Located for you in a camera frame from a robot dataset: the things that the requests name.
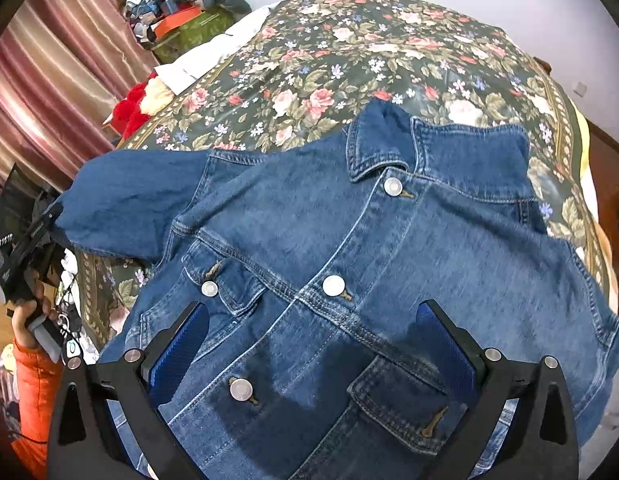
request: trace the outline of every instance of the person's hand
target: person's hand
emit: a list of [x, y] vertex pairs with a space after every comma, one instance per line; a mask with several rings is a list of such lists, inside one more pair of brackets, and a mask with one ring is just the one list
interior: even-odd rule
[[[36, 281], [34, 296], [43, 301], [43, 313], [51, 319], [56, 319], [57, 313], [52, 309], [52, 303], [45, 296], [45, 287], [42, 282]], [[35, 350], [38, 348], [38, 341], [34, 335], [26, 328], [26, 320], [36, 310], [36, 301], [24, 301], [17, 304], [12, 316], [12, 330], [16, 342], [23, 348]]]

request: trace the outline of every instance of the orange box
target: orange box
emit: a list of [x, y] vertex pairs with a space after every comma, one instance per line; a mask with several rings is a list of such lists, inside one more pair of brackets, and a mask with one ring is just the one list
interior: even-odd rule
[[192, 20], [200, 13], [201, 9], [199, 9], [198, 7], [189, 7], [188, 9], [179, 10], [178, 12], [175, 12], [174, 14], [170, 14], [169, 16], [163, 18], [154, 28], [154, 33], [156, 34], [157, 39], [162, 38], [170, 30], [173, 30], [176, 27], [180, 27], [184, 23], [187, 23], [189, 20]]

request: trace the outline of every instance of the denim jacket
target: denim jacket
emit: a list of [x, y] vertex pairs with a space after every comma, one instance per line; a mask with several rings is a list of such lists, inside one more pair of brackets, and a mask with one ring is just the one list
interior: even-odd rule
[[[101, 156], [61, 197], [57, 229], [154, 267], [104, 360], [206, 304], [208, 336], [160, 412], [211, 480], [413, 479], [465, 409], [414, 327], [429, 298], [483, 348], [555, 356], [581, 445], [601, 419], [619, 317], [574, 248], [547, 236], [527, 167], [519, 126], [433, 126], [373, 100], [342, 133], [285, 153]], [[240, 378], [249, 401], [232, 395]]]

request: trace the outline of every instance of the jacket sleeve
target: jacket sleeve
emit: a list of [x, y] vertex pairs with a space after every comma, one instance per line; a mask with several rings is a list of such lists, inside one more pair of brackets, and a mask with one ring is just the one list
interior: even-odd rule
[[12, 443], [14, 452], [37, 479], [45, 478], [47, 444], [62, 365], [53, 363], [42, 348], [30, 350], [14, 341], [21, 434]]
[[194, 199], [207, 151], [119, 150], [90, 160], [58, 202], [53, 238], [158, 264], [171, 222]]

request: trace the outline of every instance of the metal screw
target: metal screw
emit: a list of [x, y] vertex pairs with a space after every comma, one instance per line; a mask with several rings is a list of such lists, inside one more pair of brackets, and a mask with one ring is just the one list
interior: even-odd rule
[[136, 348], [132, 348], [125, 352], [125, 360], [128, 363], [135, 363], [141, 358], [141, 351]]
[[544, 362], [547, 368], [558, 367], [558, 361], [556, 361], [556, 358], [552, 357], [551, 355], [548, 355], [547, 357], [545, 357]]
[[80, 366], [80, 357], [73, 357], [68, 361], [68, 368], [70, 370], [76, 370]]
[[498, 361], [503, 354], [501, 354], [496, 348], [488, 348], [485, 350], [485, 357], [487, 357], [490, 361]]

